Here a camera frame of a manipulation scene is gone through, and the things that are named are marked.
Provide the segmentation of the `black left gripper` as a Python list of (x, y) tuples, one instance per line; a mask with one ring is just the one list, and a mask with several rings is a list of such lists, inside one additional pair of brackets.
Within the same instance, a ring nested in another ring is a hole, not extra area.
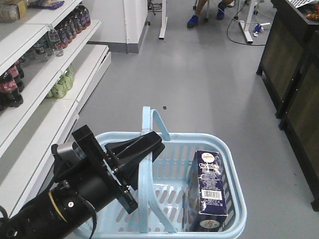
[[(72, 132), (72, 136), (86, 157), (71, 170), (68, 181), (74, 194), (90, 202), (96, 211), (115, 199), (131, 214), (138, 208), (131, 193), (112, 176), (105, 163), (106, 154), (87, 125)], [(107, 143), (107, 153), (114, 155), (112, 170), (125, 185), (138, 189), (139, 165), (147, 155), (152, 162), (165, 146), (154, 131), (120, 142)]]

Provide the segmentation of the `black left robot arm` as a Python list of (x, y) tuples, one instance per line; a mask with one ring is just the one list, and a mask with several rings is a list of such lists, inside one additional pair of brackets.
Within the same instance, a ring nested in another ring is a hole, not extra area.
[(101, 146), (88, 126), (73, 132), (74, 141), (54, 144), (53, 178), (47, 188), (13, 217), (3, 212), (3, 239), (62, 239), (117, 200), (131, 214), (138, 207), (139, 164), (164, 150), (161, 137), (149, 132)]

